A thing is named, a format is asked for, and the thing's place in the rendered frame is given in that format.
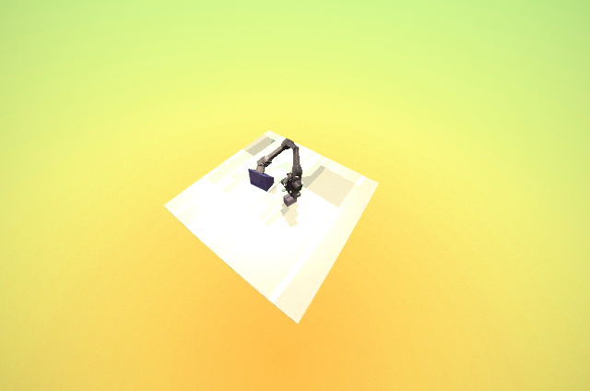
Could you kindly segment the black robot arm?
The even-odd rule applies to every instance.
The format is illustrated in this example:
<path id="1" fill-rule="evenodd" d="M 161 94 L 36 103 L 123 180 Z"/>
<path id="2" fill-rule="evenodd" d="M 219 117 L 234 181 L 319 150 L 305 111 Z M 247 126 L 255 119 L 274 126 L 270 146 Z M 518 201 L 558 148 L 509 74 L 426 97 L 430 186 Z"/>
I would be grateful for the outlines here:
<path id="1" fill-rule="evenodd" d="M 295 190 L 295 192 L 299 192 L 303 186 L 303 184 L 301 183 L 301 177 L 302 177 L 303 172 L 302 172 L 302 167 L 300 164 L 300 152 L 299 152 L 300 148 L 296 144 L 294 144 L 294 142 L 292 140 L 290 140 L 288 138 L 285 138 L 282 141 L 281 145 L 278 148 L 276 148 L 274 151 L 272 151 L 269 155 L 266 155 L 266 156 L 262 157 L 260 160 L 258 160 L 256 162 L 257 166 L 256 166 L 255 171 L 259 172 L 259 173 L 264 173 L 266 167 L 272 163 L 273 158 L 275 158 L 277 155 L 279 155 L 284 150 L 290 149 L 290 148 L 292 148 L 293 166 L 292 166 L 291 172 L 287 173 L 288 184 L 291 184 L 291 186 Z M 299 178 L 296 176 L 298 176 Z"/>

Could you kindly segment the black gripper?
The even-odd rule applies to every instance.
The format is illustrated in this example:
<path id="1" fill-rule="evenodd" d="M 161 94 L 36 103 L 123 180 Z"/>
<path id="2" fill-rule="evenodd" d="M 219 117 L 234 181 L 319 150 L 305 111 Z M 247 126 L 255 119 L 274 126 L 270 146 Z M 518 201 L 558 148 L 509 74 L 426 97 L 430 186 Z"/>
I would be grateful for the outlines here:
<path id="1" fill-rule="evenodd" d="M 282 185 L 285 184 L 285 189 L 287 190 L 287 192 L 290 194 L 291 197 L 293 197 L 294 199 L 298 198 L 301 196 L 300 192 L 295 192 L 295 190 L 292 188 L 291 184 L 288 184 L 288 178 L 284 179 L 281 181 Z"/>

